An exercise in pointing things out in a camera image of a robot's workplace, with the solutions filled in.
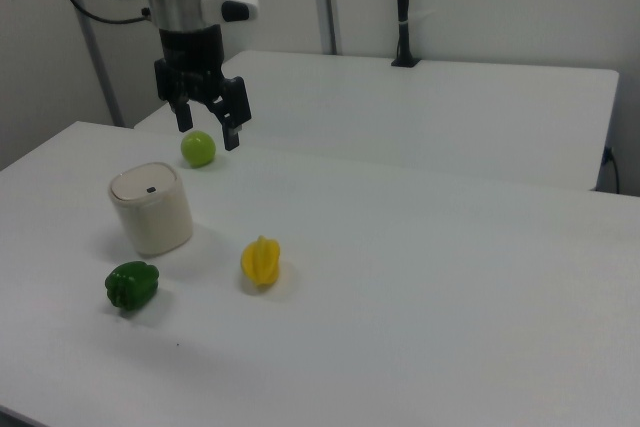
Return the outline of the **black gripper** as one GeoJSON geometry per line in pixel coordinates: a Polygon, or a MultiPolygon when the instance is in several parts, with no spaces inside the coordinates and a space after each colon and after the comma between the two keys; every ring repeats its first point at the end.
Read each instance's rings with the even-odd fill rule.
{"type": "Polygon", "coordinates": [[[157,93],[169,102],[179,131],[193,128],[188,98],[209,102],[208,110],[221,124],[224,148],[237,148],[239,132],[251,119],[251,110],[244,79],[225,78],[222,73],[221,26],[192,32],[160,29],[159,35],[163,57],[154,63],[157,93]]]}

